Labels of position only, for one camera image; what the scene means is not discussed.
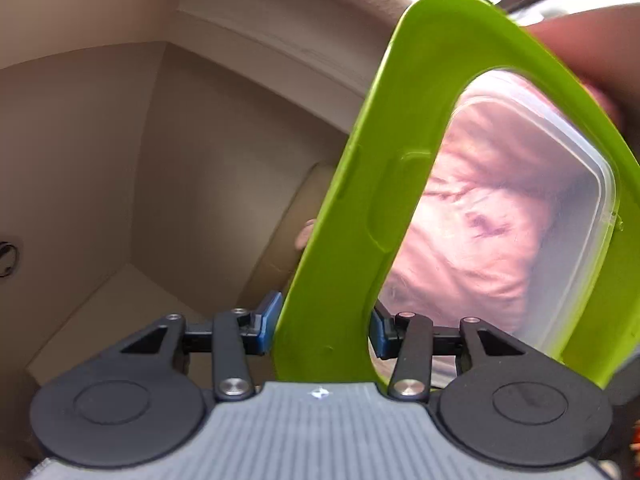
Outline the lime green box lid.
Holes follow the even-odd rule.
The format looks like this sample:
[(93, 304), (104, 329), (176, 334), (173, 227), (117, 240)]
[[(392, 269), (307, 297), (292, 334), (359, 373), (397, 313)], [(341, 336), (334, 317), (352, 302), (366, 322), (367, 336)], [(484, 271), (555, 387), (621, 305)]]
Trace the lime green box lid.
[(286, 296), (271, 359), (282, 382), (373, 382), (367, 348), (376, 296), (424, 189), (446, 125), (476, 76), (528, 77), (612, 169), (596, 272), (555, 355), (607, 384), (639, 340), (639, 165), (577, 78), (480, 0), (420, 0), (402, 14), (337, 166)]

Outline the pink duvet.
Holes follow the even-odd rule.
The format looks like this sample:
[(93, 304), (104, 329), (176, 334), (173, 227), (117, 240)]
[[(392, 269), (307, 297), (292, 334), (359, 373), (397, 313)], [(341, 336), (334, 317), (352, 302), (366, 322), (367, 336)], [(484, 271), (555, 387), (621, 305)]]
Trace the pink duvet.
[(454, 109), (382, 305), (445, 326), (476, 316), (548, 346), (576, 310), (612, 203), (605, 159), (533, 84), (479, 76)]

